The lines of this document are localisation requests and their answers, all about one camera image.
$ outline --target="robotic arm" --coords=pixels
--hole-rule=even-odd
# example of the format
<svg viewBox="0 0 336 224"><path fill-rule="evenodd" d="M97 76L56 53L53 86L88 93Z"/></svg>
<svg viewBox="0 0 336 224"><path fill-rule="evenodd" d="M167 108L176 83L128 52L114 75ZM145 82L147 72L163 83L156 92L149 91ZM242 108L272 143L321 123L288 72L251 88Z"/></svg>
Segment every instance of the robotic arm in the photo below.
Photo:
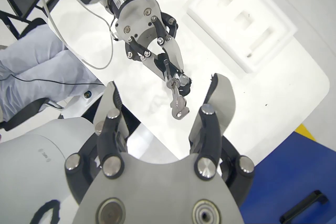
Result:
<svg viewBox="0 0 336 224"><path fill-rule="evenodd" d="M161 11L156 0L80 0L84 4L100 2L117 19L115 28L119 40L125 42L129 59L143 63L172 90L170 104L175 119L188 114L184 96L189 94L191 79L183 71L180 48L175 40L178 24L169 14ZM148 49L156 40L163 53Z"/></svg>

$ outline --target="white robot body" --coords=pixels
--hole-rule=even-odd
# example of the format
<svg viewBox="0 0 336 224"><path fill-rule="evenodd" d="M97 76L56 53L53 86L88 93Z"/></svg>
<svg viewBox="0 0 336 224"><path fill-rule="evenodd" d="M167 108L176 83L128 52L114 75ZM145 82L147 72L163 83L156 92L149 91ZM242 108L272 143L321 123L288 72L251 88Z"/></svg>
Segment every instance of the white robot body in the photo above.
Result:
<svg viewBox="0 0 336 224"><path fill-rule="evenodd" d="M29 223L50 200L71 195L65 158L94 133L84 118L56 119L0 145L0 223Z"/></svg>

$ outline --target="person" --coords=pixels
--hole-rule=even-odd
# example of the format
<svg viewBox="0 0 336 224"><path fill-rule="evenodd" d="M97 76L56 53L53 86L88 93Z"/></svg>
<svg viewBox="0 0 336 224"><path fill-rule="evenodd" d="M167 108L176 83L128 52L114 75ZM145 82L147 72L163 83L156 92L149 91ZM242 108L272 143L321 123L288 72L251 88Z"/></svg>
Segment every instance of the person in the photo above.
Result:
<svg viewBox="0 0 336 224"><path fill-rule="evenodd" d="M33 79L83 85L26 82ZM0 50L0 122L7 122L34 100L49 98L59 102L85 93L92 83L101 84L48 25L40 25Z"/></svg>

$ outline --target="black handle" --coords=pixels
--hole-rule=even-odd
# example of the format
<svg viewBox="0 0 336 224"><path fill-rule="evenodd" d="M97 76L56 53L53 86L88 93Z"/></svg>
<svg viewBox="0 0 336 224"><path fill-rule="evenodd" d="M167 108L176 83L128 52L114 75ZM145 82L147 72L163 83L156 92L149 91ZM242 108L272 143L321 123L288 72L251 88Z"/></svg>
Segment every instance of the black handle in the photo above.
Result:
<svg viewBox="0 0 336 224"><path fill-rule="evenodd" d="M320 202L322 205L327 203L329 200L322 192L319 190L313 191L310 195L308 195L305 199L303 199L301 202L296 204L293 208L291 208L289 211L284 213L279 221L281 224L290 224L292 223L292 220L297 217L300 213L305 211L307 208L309 208L312 204L315 202Z"/></svg>

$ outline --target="black cable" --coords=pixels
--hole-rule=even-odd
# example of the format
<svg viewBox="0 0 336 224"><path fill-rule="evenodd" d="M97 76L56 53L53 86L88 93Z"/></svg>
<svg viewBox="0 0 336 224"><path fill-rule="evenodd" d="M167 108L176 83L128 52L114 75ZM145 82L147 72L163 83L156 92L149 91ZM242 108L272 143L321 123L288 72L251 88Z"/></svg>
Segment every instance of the black cable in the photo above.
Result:
<svg viewBox="0 0 336 224"><path fill-rule="evenodd" d="M20 81L24 81L24 82L32 82L32 81L36 81L36 80L39 80L39 81L48 81L48 82L54 82L56 84L60 84L60 85L103 85L103 84L97 84L97 83L80 83L80 84L69 84L67 82L60 82L60 81L55 81L55 80L44 80L44 79L33 79L33 80L22 80L16 76L14 76L13 74L10 74L7 78L3 79L3 80L0 80L0 81L4 81L4 80L7 80L9 79L9 77L12 76L13 78L16 78L17 80L20 80Z"/></svg>
<svg viewBox="0 0 336 224"><path fill-rule="evenodd" d="M113 16L113 20L112 20L111 26L109 26L109 28L112 28L114 20L115 20L115 15Z"/></svg>

